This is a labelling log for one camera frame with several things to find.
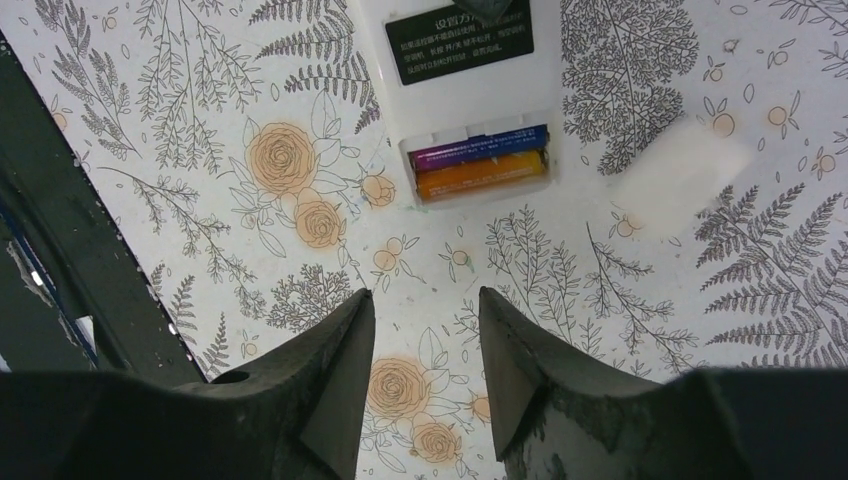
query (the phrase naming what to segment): battery compartment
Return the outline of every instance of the battery compartment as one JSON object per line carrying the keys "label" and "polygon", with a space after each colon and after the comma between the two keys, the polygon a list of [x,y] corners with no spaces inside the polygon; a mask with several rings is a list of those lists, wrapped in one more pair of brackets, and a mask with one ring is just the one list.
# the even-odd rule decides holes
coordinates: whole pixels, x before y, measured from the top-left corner
{"label": "battery compartment", "polygon": [[416,200],[433,204],[544,188],[552,171],[549,114],[531,112],[402,140],[398,148]]}
{"label": "battery compartment", "polygon": [[[514,0],[493,26],[470,19],[451,0],[350,4],[361,26],[368,71],[376,72],[371,80],[388,137],[416,204],[486,203],[559,182],[560,52],[548,41],[560,33],[556,2]],[[418,168],[416,152],[536,126],[545,126],[550,136],[532,148],[540,152],[538,174],[421,194],[419,184],[428,175]],[[466,170],[492,163],[488,155],[482,157],[476,166],[466,161]]]}

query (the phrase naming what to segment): blue battery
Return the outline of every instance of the blue battery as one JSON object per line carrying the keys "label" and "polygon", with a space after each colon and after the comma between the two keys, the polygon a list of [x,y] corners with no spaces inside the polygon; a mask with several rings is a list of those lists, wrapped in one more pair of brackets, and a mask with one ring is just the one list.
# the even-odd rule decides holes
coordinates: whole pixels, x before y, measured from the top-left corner
{"label": "blue battery", "polygon": [[547,144],[548,127],[538,125],[497,135],[478,135],[462,142],[416,150],[409,155],[416,170],[426,172],[481,158],[536,150]]}

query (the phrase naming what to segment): plant sketch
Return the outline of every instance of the plant sketch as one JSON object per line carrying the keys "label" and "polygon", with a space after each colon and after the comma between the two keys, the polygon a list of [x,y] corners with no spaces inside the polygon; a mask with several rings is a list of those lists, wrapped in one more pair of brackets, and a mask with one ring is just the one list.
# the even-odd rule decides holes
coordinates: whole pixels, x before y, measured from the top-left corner
{"label": "plant sketch", "polygon": [[128,151],[138,153],[121,125],[121,115],[130,113],[129,88],[119,80],[109,53],[91,47],[85,9],[77,8],[73,0],[36,0],[35,8],[44,25],[53,32],[61,31],[68,43],[67,50],[56,45],[52,73],[83,102],[85,125],[115,157],[126,160]]}
{"label": "plant sketch", "polygon": [[227,359],[230,354],[226,350],[230,348],[227,340],[227,324],[224,320],[224,312],[221,312],[221,320],[218,323],[218,331],[215,338],[209,343],[200,355],[195,356],[197,364],[207,377],[217,377],[221,374],[221,368],[229,368],[230,364]]}
{"label": "plant sketch", "polygon": [[[624,370],[624,360],[623,359],[613,360],[612,366],[619,369],[619,370]],[[646,369],[645,368],[645,362],[640,362],[638,358],[633,360],[633,364],[630,365],[628,370],[630,370],[631,374],[633,374],[633,375],[635,375],[639,378],[645,378],[648,375],[650,375],[651,372],[653,371],[652,368]]]}
{"label": "plant sketch", "polygon": [[647,336],[653,340],[661,353],[660,361],[666,364],[668,370],[680,373],[684,369],[693,368],[690,363],[693,355],[686,353],[685,348],[697,347],[695,341],[698,338],[687,329],[667,331],[663,326],[652,326],[656,324],[652,323],[653,320],[665,323],[668,317],[674,314],[672,302],[663,300],[657,304],[647,303],[613,276],[615,274],[621,280],[631,278],[638,281],[654,273],[653,267],[642,266],[638,261],[627,261],[616,256],[612,247],[594,241],[588,223],[586,230],[598,263],[597,271],[586,274],[584,285],[585,288],[594,288],[594,292],[586,297],[586,301],[594,308],[595,315],[598,318],[609,318],[612,314],[624,316],[627,323],[620,337],[630,355],[640,353],[640,345],[645,343]]}
{"label": "plant sketch", "polygon": [[[575,276],[575,256],[565,242],[551,249],[547,234],[539,228],[535,210],[524,206],[516,215],[496,218],[487,225],[489,268],[509,282],[498,290],[525,316],[553,335],[577,345],[574,305],[580,285]],[[533,307],[541,307],[537,314]]]}
{"label": "plant sketch", "polygon": [[269,253],[285,258],[279,227],[294,233],[309,247],[337,247],[340,261],[350,258],[343,235],[347,218],[342,205],[356,218],[360,205],[382,207],[394,200],[394,184],[382,172],[369,173],[355,164],[355,175],[335,172],[352,166],[341,158],[356,159],[361,151],[342,143],[341,119],[332,97],[320,91],[312,105],[312,136],[287,122],[260,127],[248,117],[243,132],[244,160],[229,157],[238,186],[230,194],[242,215],[241,225],[255,230]]}
{"label": "plant sketch", "polygon": [[[846,142],[848,142],[848,128],[845,129],[845,133],[833,132],[833,134],[836,136],[836,140],[834,140],[833,143],[846,143]],[[848,152],[848,145],[845,145],[844,147],[839,149],[839,151],[836,152],[834,155],[842,155],[845,152]]]}
{"label": "plant sketch", "polygon": [[467,345],[477,341],[477,350],[480,350],[480,341],[477,340],[480,338],[480,317],[477,315],[477,310],[474,309],[474,301],[463,300],[461,313],[459,315],[454,314],[453,318],[453,324],[459,327],[456,335],[466,336],[462,344]]}
{"label": "plant sketch", "polygon": [[824,55],[822,60],[831,62],[822,68],[823,72],[835,72],[834,78],[842,78],[848,75],[848,49],[840,52],[841,48],[838,42],[833,42],[831,49],[819,49],[819,53]]}
{"label": "plant sketch", "polygon": [[[200,9],[207,17],[221,14],[217,2],[200,2]],[[247,66],[250,56],[240,53],[241,45],[227,45],[186,0],[142,0],[136,13],[141,38],[151,38],[155,50],[142,67],[136,103],[142,121],[154,122],[159,168],[218,172],[223,145],[208,118],[228,101],[241,112],[256,101],[262,81],[252,74],[259,68]]]}
{"label": "plant sketch", "polygon": [[194,305],[191,303],[191,289],[194,286],[194,275],[187,275],[180,282],[176,293],[172,296],[170,305],[167,307],[171,319],[180,332],[180,337],[192,345],[197,345],[197,340],[187,332],[187,330],[197,331],[197,325],[194,323],[194,313],[191,311]]}
{"label": "plant sketch", "polygon": [[281,279],[272,289],[276,303],[266,319],[268,326],[285,328],[300,334],[317,325],[353,293],[343,270],[325,272],[320,264],[300,268],[300,279],[294,275]]}
{"label": "plant sketch", "polygon": [[326,90],[362,108],[354,133],[380,119],[371,77],[362,53],[354,48],[356,28],[347,14],[345,0],[266,0],[250,17],[250,24],[280,20],[307,24],[295,33],[265,45],[256,59],[298,56],[312,63],[289,75],[286,92]]}
{"label": "plant sketch", "polygon": [[664,86],[695,66],[698,41],[680,0],[560,0],[565,133],[606,139],[598,171],[623,172],[682,114],[683,97]]}
{"label": "plant sketch", "polygon": [[199,217],[195,213],[198,193],[181,179],[175,181],[170,177],[159,175],[155,184],[147,183],[135,175],[111,168],[98,167],[132,180],[135,194],[144,202],[148,209],[148,220],[153,224],[153,233],[159,235],[167,222],[165,209],[185,235],[182,254],[195,258],[200,253],[209,256],[206,273],[215,283],[222,283],[226,274],[228,280],[237,284],[234,291],[239,299],[242,315],[254,319],[262,318],[265,314],[265,299],[259,290],[248,290],[247,284],[256,280],[256,276],[236,255],[226,256],[224,248],[216,240],[222,234],[230,232],[230,226],[215,217]]}
{"label": "plant sketch", "polygon": [[[415,360],[386,357],[373,363],[359,448],[376,452],[396,473],[407,472],[403,451],[430,464],[452,464],[458,478],[476,479],[479,473],[463,458],[456,430],[475,431],[459,416],[462,405],[484,424],[490,421],[488,398],[472,392],[471,402],[455,400],[469,378],[451,374],[449,352],[432,328],[421,334],[417,353]],[[395,446],[403,450],[389,451]]]}
{"label": "plant sketch", "polygon": [[165,272],[165,262],[159,262],[150,272],[150,288],[157,298],[162,298],[162,274]]}
{"label": "plant sketch", "polygon": [[848,321],[838,307],[848,306],[848,278],[844,275],[848,272],[848,241],[839,239],[836,245],[825,247],[833,210],[842,194],[827,197],[792,228],[785,222],[805,187],[800,183],[790,188],[757,214],[758,186],[738,198],[728,186],[718,198],[718,207],[700,215],[703,223],[695,239],[708,246],[696,267],[737,257],[710,277],[701,291],[725,283],[741,284],[710,303],[705,312],[770,318],[725,331],[707,344],[774,349],[773,355],[754,357],[751,366],[846,364]]}

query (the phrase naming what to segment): leaf illustration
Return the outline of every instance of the leaf illustration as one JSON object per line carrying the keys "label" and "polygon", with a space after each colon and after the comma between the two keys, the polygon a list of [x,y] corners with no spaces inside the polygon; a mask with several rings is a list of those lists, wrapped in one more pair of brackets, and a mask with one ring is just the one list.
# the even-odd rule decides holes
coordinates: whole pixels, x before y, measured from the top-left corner
{"label": "leaf illustration", "polygon": [[742,92],[742,96],[745,98],[746,103],[751,103],[751,102],[754,101],[754,93],[755,93],[754,84],[749,83],[745,87],[745,90]]}
{"label": "leaf illustration", "polygon": [[[610,317],[613,314],[624,315],[626,324],[624,332],[619,336],[624,340],[631,355],[639,353],[640,346],[645,343],[645,337],[648,337],[662,352],[660,360],[666,364],[667,369],[679,373],[685,368],[692,368],[684,348],[696,346],[697,337],[685,329],[668,332],[663,326],[653,326],[649,323],[655,318],[667,320],[674,313],[673,303],[663,300],[652,305],[612,276],[612,273],[617,272],[622,278],[639,279],[652,273],[652,267],[642,267],[639,262],[628,262],[617,257],[611,247],[593,240],[588,224],[587,231],[598,262],[598,270],[586,275],[586,286],[594,287],[594,293],[588,295],[585,300],[595,310],[595,315],[598,318]],[[581,325],[580,328],[583,330],[583,350],[590,355],[599,355],[600,327],[595,327],[590,319],[587,319],[585,326]]]}
{"label": "leaf illustration", "polygon": [[421,334],[421,339],[418,341],[418,361],[428,370],[438,369],[436,358],[444,351],[445,349],[442,347],[442,342],[439,340],[436,332],[432,328],[427,327],[427,330],[424,330],[424,333]]}
{"label": "leaf illustration", "polygon": [[250,195],[238,190],[236,188],[230,187],[230,194],[233,198],[241,205],[242,208],[253,209],[256,208],[256,201]]}
{"label": "leaf illustration", "polygon": [[356,147],[342,147],[342,155],[348,158],[359,158],[362,151]]}
{"label": "leaf illustration", "polygon": [[439,354],[438,357],[433,361],[436,365],[436,368],[442,368],[448,363],[448,352],[444,351]]}
{"label": "leaf illustration", "polygon": [[259,198],[256,200],[256,203],[258,203],[259,205],[261,205],[263,207],[268,207],[268,206],[270,206],[271,203],[273,203],[275,200],[277,200],[277,198],[279,198],[279,197],[277,196],[276,193],[263,191],[261,194],[259,194]]}
{"label": "leaf illustration", "polygon": [[250,142],[259,135],[260,130],[259,124],[253,121],[252,118],[247,117],[247,121],[244,123],[244,134],[242,135],[242,143],[245,148],[247,148],[250,145]]}
{"label": "leaf illustration", "polygon": [[253,184],[253,176],[250,174],[247,167],[233,157],[229,157],[229,159],[230,165],[233,167],[233,172],[236,174],[236,177],[238,177],[239,182]]}
{"label": "leaf illustration", "polygon": [[350,99],[351,103],[359,101],[360,107],[365,107],[374,95],[371,77],[365,67],[362,54],[356,54],[349,60],[333,64],[309,65],[306,70],[300,68],[297,75],[290,75],[286,80],[285,90],[296,92],[302,90],[322,89],[342,99]]}
{"label": "leaf illustration", "polygon": [[412,268],[406,263],[406,260],[400,260],[400,268],[403,270],[403,273],[409,275],[410,277],[415,277],[415,274],[412,273]]}
{"label": "leaf illustration", "polygon": [[434,417],[441,417],[458,412],[459,405],[446,398],[433,396],[430,397],[430,401],[427,402],[427,407],[424,411]]}
{"label": "leaf illustration", "polygon": [[165,263],[160,262],[150,273],[150,286],[153,287],[153,293],[159,298],[162,298],[162,272],[164,271]]}
{"label": "leaf illustration", "polygon": [[404,467],[403,463],[401,463],[401,461],[391,453],[384,450],[377,450],[377,458],[383,462],[383,465],[389,467],[392,471],[397,473],[406,473],[406,467]]}
{"label": "leaf illustration", "polygon": [[262,245],[264,245],[272,255],[279,258],[286,258],[286,249],[283,248],[283,244],[280,243],[277,237],[265,230],[259,230],[259,240],[262,241]]}
{"label": "leaf illustration", "polygon": [[280,221],[280,223],[281,223],[283,226],[285,226],[285,227],[288,227],[288,228],[295,228],[295,227],[297,226],[297,225],[295,224],[294,220],[292,220],[291,218],[289,218],[289,217],[286,215],[286,213],[285,213],[285,212],[277,212],[277,213],[276,213],[276,216],[277,216],[277,220],[279,220],[279,221]]}
{"label": "leaf illustration", "polygon": [[333,63],[339,63],[352,54],[353,31],[353,22],[345,14],[327,10],[312,26],[263,47],[256,58],[285,55],[324,61],[332,58]]}
{"label": "leaf illustration", "polygon": [[320,264],[304,264],[299,278],[289,275],[280,279],[271,292],[276,303],[266,323],[294,333],[317,325],[352,294],[344,270],[329,272]]}
{"label": "leaf illustration", "polygon": [[[703,224],[696,232],[696,239],[710,242],[699,264],[739,254],[739,259],[714,275],[702,290],[725,282],[747,283],[714,300],[706,311],[740,311],[773,318],[728,330],[707,343],[746,343],[762,348],[774,346],[786,353],[782,359],[777,355],[772,358],[763,356],[761,360],[755,357],[751,366],[801,366],[817,365],[817,362],[835,365],[844,362],[840,348],[844,348],[846,339],[841,335],[843,317],[837,305],[848,306],[848,297],[840,293],[848,287],[848,281],[840,276],[848,272],[848,267],[844,266],[848,242],[840,240],[838,249],[831,248],[823,266],[813,264],[813,259],[824,255],[821,246],[825,244],[830,218],[842,194],[828,197],[797,229],[789,233],[790,227],[784,219],[790,216],[793,202],[803,190],[804,184],[790,188],[754,216],[756,187],[736,204],[733,203],[732,189],[727,188],[723,192],[721,206],[701,217]],[[775,245],[767,237],[780,238],[780,241]],[[715,248],[731,238],[736,239],[736,247]],[[822,313],[835,317],[830,325],[822,321]]]}
{"label": "leaf illustration", "polygon": [[395,422],[395,420],[392,419],[392,418],[381,417],[381,418],[378,418],[374,422],[374,428],[376,428],[377,430],[386,430],[387,428],[394,425],[394,422]]}
{"label": "leaf illustration", "polygon": [[204,349],[200,355],[195,356],[195,360],[200,365],[201,370],[207,377],[216,377],[221,375],[222,368],[229,368],[230,364],[226,362],[230,355],[225,353],[229,348],[227,343],[227,324],[224,318],[224,313],[221,313],[221,319],[218,323],[218,332],[214,340]]}
{"label": "leaf illustration", "polygon": [[[227,44],[225,35],[198,15],[194,5],[181,1],[180,8],[168,8],[173,3],[142,0],[137,11],[135,24],[142,38],[151,38],[152,55],[142,62],[136,104],[142,120],[154,123],[160,165],[186,169],[202,165],[214,174],[223,161],[223,145],[210,128],[212,112],[220,114],[228,105],[243,112],[258,99],[262,80],[253,78],[257,68],[247,65],[250,57],[240,52],[241,45]],[[204,0],[198,8],[209,14],[220,6],[217,0]],[[105,65],[108,72],[109,58]],[[255,122],[247,123],[242,132],[245,145],[258,132]]]}
{"label": "leaf illustration", "polygon": [[335,137],[342,131],[342,119],[337,118],[327,125],[327,136]]}
{"label": "leaf illustration", "polygon": [[197,330],[197,325],[193,320],[196,317],[191,311],[192,308],[194,308],[194,305],[191,303],[191,290],[194,285],[194,281],[194,275],[188,275],[180,282],[180,286],[177,288],[177,292],[173,295],[170,306],[167,310],[183,340],[193,345],[197,345],[197,340],[195,340],[194,337],[187,332],[187,330]]}
{"label": "leaf illustration", "polygon": [[246,284],[256,280],[255,274],[245,266],[244,261],[236,255],[225,255],[225,250],[216,243],[216,239],[230,231],[230,226],[219,220],[214,214],[207,217],[198,216],[195,211],[198,193],[182,179],[171,180],[171,177],[159,176],[154,183],[148,183],[139,177],[124,171],[100,167],[102,170],[120,174],[132,180],[135,194],[143,201],[149,210],[149,220],[153,224],[153,232],[160,233],[166,219],[165,208],[173,220],[179,225],[185,235],[182,254],[195,258],[201,253],[208,254],[206,272],[214,283],[222,283],[224,275],[229,282],[237,286],[234,293],[239,299],[242,314],[251,318],[264,315],[265,300],[259,291],[248,291]]}
{"label": "leaf illustration", "polygon": [[350,262],[350,253],[348,253],[347,248],[344,245],[339,246],[337,255],[339,257],[339,267],[346,267],[348,262]]}
{"label": "leaf illustration", "polygon": [[567,2],[561,23],[564,130],[584,143],[604,138],[598,171],[624,171],[682,113],[667,84],[697,61],[698,41],[680,2]]}
{"label": "leaf illustration", "polygon": [[430,392],[442,393],[450,385],[450,374],[447,370],[427,370],[424,372],[424,381],[430,384]]}
{"label": "leaf illustration", "polygon": [[341,192],[347,189],[347,182],[333,172],[318,170],[312,183],[312,189],[320,194]]}
{"label": "leaf illustration", "polygon": [[359,120],[356,122],[356,126],[353,129],[353,133],[359,134],[359,132],[364,130],[365,127],[377,122],[378,120],[380,120],[380,118],[382,118],[380,106],[372,97],[371,102],[366,105],[365,108],[362,110],[362,113],[359,114]]}
{"label": "leaf illustration", "polygon": [[300,22],[306,15],[306,21],[319,18],[328,8],[329,0],[266,0],[250,16],[248,24],[271,20]]}
{"label": "leaf illustration", "polygon": [[319,138],[312,142],[312,149],[315,151],[318,164],[325,168],[338,161],[341,147],[342,142],[337,138]]}
{"label": "leaf illustration", "polygon": [[329,126],[338,118],[336,106],[330,93],[326,89],[321,90],[312,103],[312,134],[319,139],[328,138]]}
{"label": "leaf illustration", "polygon": [[406,447],[406,448],[412,448],[413,447],[413,444],[412,444],[411,441],[407,440],[406,438],[404,438],[404,437],[402,437],[398,434],[392,435],[392,438],[394,438],[395,442],[397,442],[397,444],[402,446],[402,447]]}

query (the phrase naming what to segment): fern leaf print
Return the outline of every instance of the fern leaf print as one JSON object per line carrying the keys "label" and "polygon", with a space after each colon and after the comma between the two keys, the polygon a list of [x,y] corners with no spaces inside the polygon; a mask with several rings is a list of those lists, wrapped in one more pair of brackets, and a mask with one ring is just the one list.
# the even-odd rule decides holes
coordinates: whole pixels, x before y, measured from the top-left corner
{"label": "fern leaf print", "polygon": [[848,354],[848,242],[825,248],[831,217],[841,193],[827,197],[808,216],[795,220],[795,201],[804,193],[798,184],[757,213],[759,188],[735,199],[733,187],[719,197],[718,207],[700,215],[695,239],[707,242],[696,267],[729,261],[710,277],[702,291],[739,285],[713,300],[705,313],[739,312],[766,317],[752,325],[715,335],[713,344],[745,344],[776,351],[755,356],[751,367],[844,366]]}
{"label": "fern leaf print", "polygon": [[203,374],[206,375],[207,378],[214,378],[221,373],[221,369],[230,368],[230,364],[228,363],[228,359],[230,358],[230,354],[227,353],[227,350],[230,348],[229,341],[227,340],[227,322],[224,316],[224,313],[221,313],[221,318],[218,322],[218,330],[215,333],[215,338],[209,343],[203,351],[200,352],[200,355],[195,357],[197,360],[197,364],[200,365],[201,370],[203,370]]}
{"label": "fern leaf print", "polygon": [[683,97],[665,86],[692,70],[698,40],[680,0],[561,0],[565,133],[606,139],[598,171],[623,172],[682,114]]}
{"label": "fern leaf print", "polygon": [[350,100],[362,109],[355,134],[380,119],[380,106],[365,59],[354,45],[356,27],[347,14],[346,2],[267,0],[250,17],[250,25],[272,21],[305,27],[262,47],[257,60],[286,56],[316,61],[288,76],[283,85],[286,92],[324,90]]}
{"label": "fern leaf print", "polygon": [[197,345],[197,340],[194,339],[193,334],[188,332],[188,330],[197,331],[197,325],[194,321],[196,317],[192,312],[194,304],[191,303],[191,289],[194,287],[194,281],[194,275],[185,277],[180,282],[177,293],[173,295],[170,305],[167,308],[183,340],[192,345]]}

